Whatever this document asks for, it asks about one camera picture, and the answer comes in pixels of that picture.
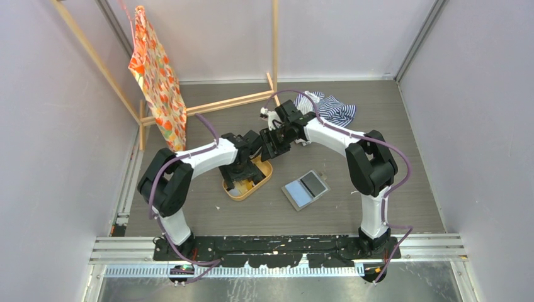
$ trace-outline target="gray wooden floor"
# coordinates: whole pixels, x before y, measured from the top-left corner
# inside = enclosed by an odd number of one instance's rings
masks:
[[[267,84],[221,84],[182,86],[188,106],[234,98],[268,89]],[[397,225],[411,224],[414,232],[443,232],[443,225],[431,193],[401,96],[393,81],[303,82],[280,83],[279,89],[322,91],[347,104],[356,104],[356,119],[348,128],[359,131],[378,130],[387,142],[399,147],[414,168],[411,179],[390,196],[389,221]],[[283,94],[280,101],[294,99]],[[245,134],[259,131],[266,123],[259,119],[264,103],[254,103],[207,113],[219,135],[227,132]],[[189,117],[188,148],[210,143],[209,131]],[[147,141],[141,173],[154,154],[165,147],[158,129],[153,126]],[[406,165],[395,155],[399,166],[396,181],[406,174]],[[231,200],[222,189],[218,169],[197,177],[190,186],[184,206],[186,220],[197,235],[291,235],[357,233],[361,221],[359,194],[351,194],[352,186],[345,159],[321,145],[294,146],[291,152],[271,160],[273,177],[242,202]],[[315,169],[327,176],[331,190],[302,211],[295,211],[281,191],[285,184]],[[160,234],[154,221],[147,219],[148,206],[139,193],[133,200],[127,236]]]

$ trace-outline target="reflective floor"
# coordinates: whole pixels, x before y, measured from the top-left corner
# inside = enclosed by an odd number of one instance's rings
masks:
[[[393,262],[376,287],[359,277],[203,279],[106,278],[106,301],[461,301],[449,262]]]

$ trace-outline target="wooden rack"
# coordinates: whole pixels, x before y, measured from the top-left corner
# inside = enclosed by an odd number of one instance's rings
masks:
[[[139,112],[134,109],[133,103],[126,97],[126,94],[122,91],[118,85],[115,78],[111,75],[111,72],[108,70],[100,56],[96,53],[96,50],[92,46],[91,42],[87,39],[84,32],[80,29],[72,15],[69,13],[67,8],[61,3],[62,0],[50,0],[57,12],[61,15],[65,23],[69,26],[72,33],[76,36],[78,41],[87,51],[88,55],[91,57],[93,62],[96,64],[100,72],[104,75],[108,83],[117,94],[118,98],[124,104],[128,112],[132,115],[133,119],[139,125],[139,149],[145,149],[145,127],[153,125],[156,123],[153,117],[145,115],[144,105],[145,101],[141,100],[139,104]],[[278,0],[273,1],[273,77],[270,73],[267,72],[267,81],[270,86],[270,90],[249,94],[247,96],[240,96],[233,99],[225,99],[223,101],[217,101],[209,104],[204,104],[195,107],[187,108],[187,115],[195,115],[197,113],[206,113],[216,110],[231,108],[239,105],[254,103],[258,101],[264,101],[268,99],[276,90],[278,86]],[[276,105],[280,105],[278,96],[274,97]]]

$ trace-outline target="yellow tray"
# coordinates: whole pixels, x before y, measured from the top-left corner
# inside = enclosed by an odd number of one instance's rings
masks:
[[[269,179],[271,179],[271,176],[273,175],[273,166],[269,161],[262,162],[258,157],[252,160],[252,163],[256,165],[260,171],[265,175],[265,178],[260,181],[257,185],[254,186],[253,182],[251,181],[238,181],[234,182],[234,185],[236,189],[241,193],[241,195],[233,196],[228,192],[228,187],[224,183],[224,180],[222,181],[222,188],[235,201],[243,201],[245,198],[249,197],[250,194],[255,192],[259,187],[263,186],[264,183],[266,183]]]

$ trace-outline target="small tablet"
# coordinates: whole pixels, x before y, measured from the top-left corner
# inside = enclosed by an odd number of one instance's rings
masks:
[[[297,211],[304,209],[329,190],[330,187],[313,170],[282,187],[282,191]]]

